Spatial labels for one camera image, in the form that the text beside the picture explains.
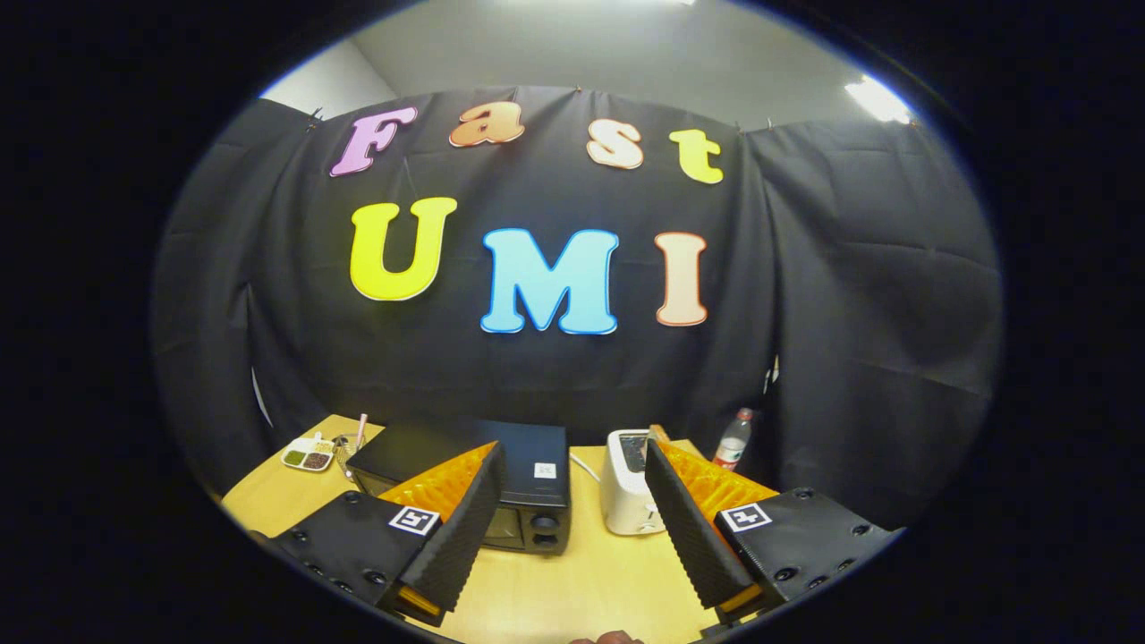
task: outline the bottle label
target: bottle label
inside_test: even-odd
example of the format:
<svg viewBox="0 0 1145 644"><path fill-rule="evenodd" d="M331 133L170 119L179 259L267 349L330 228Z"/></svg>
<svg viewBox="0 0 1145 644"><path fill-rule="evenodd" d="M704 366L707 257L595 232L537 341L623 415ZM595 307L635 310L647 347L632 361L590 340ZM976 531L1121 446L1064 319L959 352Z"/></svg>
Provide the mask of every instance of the bottle label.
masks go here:
<svg viewBox="0 0 1145 644"><path fill-rule="evenodd" d="M740 440L725 440L720 443L719 449L716 450L716 457L712 458L712 463L716 463L725 470L735 470L735 464L740 462L740 457L743 456L743 441Z"/></svg>

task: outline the ceiling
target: ceiling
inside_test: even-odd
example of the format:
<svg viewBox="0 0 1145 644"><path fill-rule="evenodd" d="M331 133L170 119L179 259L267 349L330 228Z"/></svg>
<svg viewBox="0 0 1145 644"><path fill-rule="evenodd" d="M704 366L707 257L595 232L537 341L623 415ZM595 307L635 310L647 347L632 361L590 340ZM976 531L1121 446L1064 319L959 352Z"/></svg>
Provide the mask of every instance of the ceiling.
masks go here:
<svg viewBox="0 0 1145 644"><path fill-rule="evenodd" d="M872 118L843 88L858 69L727 0L426 0L353 40L398 96L581 86L744 129Z"/></svg>

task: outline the ceiling light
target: ceiling light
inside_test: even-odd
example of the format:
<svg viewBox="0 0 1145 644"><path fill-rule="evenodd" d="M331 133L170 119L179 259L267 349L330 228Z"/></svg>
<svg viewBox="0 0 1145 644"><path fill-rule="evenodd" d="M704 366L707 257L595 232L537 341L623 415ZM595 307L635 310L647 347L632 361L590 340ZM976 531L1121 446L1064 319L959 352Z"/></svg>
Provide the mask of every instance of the ceiling light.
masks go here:
<svg viewBox="0 0 1145 644"><path fill-rule="evenodd" d="M846 86L846 91L851 94L862 109L867 110L875 118L882 121L897 120L899 123L909 124L910 115L907 110L907 105L890 89L883 87L881 83L874 78L863 74L861 83L852 83Z"/></svg>

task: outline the plastic bottle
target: plastic bottle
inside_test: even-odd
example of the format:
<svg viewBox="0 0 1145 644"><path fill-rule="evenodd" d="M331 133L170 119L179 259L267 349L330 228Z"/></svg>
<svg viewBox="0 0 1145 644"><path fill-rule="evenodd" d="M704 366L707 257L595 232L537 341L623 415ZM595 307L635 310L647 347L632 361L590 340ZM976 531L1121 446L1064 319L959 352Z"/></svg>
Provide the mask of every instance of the plastic bottle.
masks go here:
<svg viewBox="0 0 1145 644"><path fill-rule="evenodd" d="M751 440L751 409L743 408L735 415L735 421L724 430L724 437L719 439L719 447L716 449L716 463L725 470L735 470L736 463L743 456L743 449Z"/></svg>

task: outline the white toaster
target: white toaster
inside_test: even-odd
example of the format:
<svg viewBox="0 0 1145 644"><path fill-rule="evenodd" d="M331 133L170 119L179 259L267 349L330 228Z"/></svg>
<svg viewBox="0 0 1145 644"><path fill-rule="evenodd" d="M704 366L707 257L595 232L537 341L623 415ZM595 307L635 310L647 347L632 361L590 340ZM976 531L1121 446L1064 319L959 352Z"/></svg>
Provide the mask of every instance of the white toaster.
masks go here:
<svg viewBox="0 0 1145 644"><path fill-rule="evenodd" d="M652 534L664 521L643 479L648 430L616 430L608 434L605 471L600 476L600 508L615 534Z"/></svg>

